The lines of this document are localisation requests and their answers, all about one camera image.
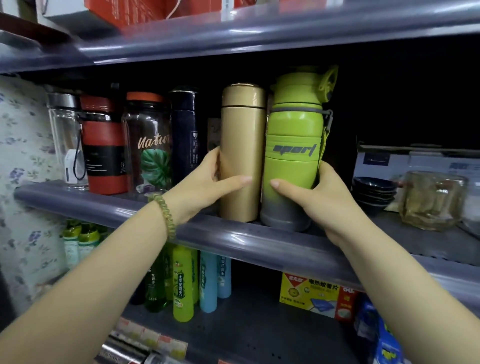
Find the fingernail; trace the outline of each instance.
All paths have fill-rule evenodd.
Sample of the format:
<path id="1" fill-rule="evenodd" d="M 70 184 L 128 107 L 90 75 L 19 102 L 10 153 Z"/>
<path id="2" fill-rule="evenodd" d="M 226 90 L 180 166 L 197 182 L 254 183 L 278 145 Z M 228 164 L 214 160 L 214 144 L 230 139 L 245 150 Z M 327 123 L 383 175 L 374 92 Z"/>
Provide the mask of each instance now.
<path id="1" fill-rule="evenodd" d="M 273 188 L 278 188 L 279 185 L 280 185 L 280 181 L 279 181 L 279 180 L 270 180 L 270 185 L 271 185 Z"/>
<path id="2" fill-rule="evenodd" d="M 253 180 L 253 177 L 252 176 L 243 176 L 242 178 L 242 182 L 247 184 L 247 183 L 251 183 L 252 180 Z"/>

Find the stack of bowls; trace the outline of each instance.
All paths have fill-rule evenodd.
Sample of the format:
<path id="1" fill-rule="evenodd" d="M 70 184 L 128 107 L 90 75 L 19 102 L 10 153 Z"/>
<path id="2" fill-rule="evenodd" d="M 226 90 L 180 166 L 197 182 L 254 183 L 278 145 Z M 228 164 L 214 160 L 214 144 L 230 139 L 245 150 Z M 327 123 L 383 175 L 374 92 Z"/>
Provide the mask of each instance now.
<path id="1" fill-rule="evenodd" d="M 395 182 L 373 177 L 355 177 L 352 196 L 369 216 L 376 216 L 395 200 Z"/>

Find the blue bottle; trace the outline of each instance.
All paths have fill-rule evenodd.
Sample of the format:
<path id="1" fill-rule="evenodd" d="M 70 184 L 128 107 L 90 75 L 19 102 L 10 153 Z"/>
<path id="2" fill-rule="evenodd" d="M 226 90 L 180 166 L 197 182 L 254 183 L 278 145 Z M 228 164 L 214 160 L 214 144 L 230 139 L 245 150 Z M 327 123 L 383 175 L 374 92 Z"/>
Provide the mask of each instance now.
<path id="1" fill-rule="evenodd" d="M 207 118 L 194 87 L 176 87 L 169 92 L 172 104 L 173 185 L 187 177 L 207 154 Z"/>
<path id="2" fill-rule="evenodd" d="M 218 256 L 218 297 L 228 298 L 232 294 L 232 258 Z"/>
<path id="3" fill-rule="evenodd" d="M 200 308 L 209 314 L 216 310 L 218 295 L 217 255 L 200 253 Z"/>

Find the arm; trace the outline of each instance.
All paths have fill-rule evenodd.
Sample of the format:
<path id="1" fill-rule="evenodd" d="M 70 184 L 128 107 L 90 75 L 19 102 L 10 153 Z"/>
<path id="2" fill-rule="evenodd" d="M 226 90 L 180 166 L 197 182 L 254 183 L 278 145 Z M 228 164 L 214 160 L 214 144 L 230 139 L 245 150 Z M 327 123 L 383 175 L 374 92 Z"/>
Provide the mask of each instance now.
<path id="1" fill-rule="evenodd" d="M 216 182 L 217 158 L 218 149 L 165 194 L 175 223 L 251 182 Z M 166 239 L 162 211 L 149 203 L 0 334 L 2 363 L 90 363 Z"/>
<path id="2" fill-rule="evenodd" d="M 322 225 L 414 364 L 478 363 L 480 320 L 359 208 L 333 168 L 313 190 L 272 180 Z"/>

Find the navy blue bottle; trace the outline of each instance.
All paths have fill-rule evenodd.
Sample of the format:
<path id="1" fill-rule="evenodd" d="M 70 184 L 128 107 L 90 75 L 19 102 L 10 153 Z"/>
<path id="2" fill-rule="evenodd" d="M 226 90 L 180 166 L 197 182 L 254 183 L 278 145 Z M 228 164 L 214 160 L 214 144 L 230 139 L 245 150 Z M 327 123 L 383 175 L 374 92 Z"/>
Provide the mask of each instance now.
<path id="1" fill-rule="evenodd" d="M 207 118 L 198 90 L 180 86 L 169 93 L 172 104 L 173 185 L 187 177 L 207 153 Z"/>

